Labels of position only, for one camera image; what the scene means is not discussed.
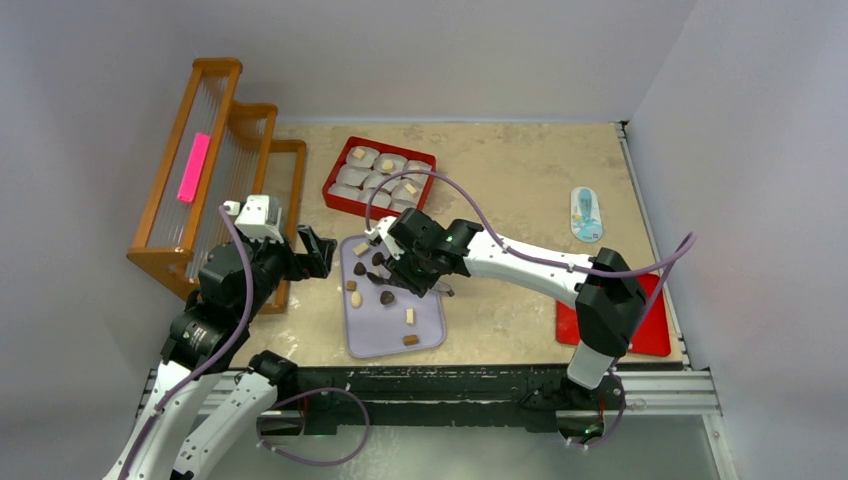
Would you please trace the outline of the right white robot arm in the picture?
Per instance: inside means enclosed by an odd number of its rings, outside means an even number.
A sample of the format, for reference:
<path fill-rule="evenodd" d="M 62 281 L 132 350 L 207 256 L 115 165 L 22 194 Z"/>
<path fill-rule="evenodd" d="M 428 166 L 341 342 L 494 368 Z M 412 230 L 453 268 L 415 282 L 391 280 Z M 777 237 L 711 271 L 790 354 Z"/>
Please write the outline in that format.
<path fill-rule="evenodd" d="M 587 255 L 530 246 L 521 253 L 517 243 L 480 223 L 456 219 L 443 227 L 415 208 L 383 217 L 365 236 L 386 247 L 391 279 L 417 296 L 445 275 L 461 275 L 517 285 L 571 308 L 579 340 L 561 392 L 576 407 L 599 396 L 601 380 L 627 353 L 648 304 L 637 274 L 608 248 Z"/>

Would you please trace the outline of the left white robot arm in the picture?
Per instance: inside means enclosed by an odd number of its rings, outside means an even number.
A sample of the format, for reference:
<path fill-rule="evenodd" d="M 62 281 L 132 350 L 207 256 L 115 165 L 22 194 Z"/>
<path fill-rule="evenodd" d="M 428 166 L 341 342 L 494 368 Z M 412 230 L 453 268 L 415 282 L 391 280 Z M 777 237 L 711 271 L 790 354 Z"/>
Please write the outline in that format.
<path fill-rule="evenodd" d="M 109 479 L 205 479 L 263 409 L 297 399 L 296 365 L 264 352 L 252 360 L 244 385 L 196 420 L 271 294 L 285 281 L 327 277 L 337 248 L 307 225 L 297 229 L 303 253 L 288 240 L 230 232 L 232 240 L 209 253 L 198 288 L 172 322 L 150 397 Z"/>

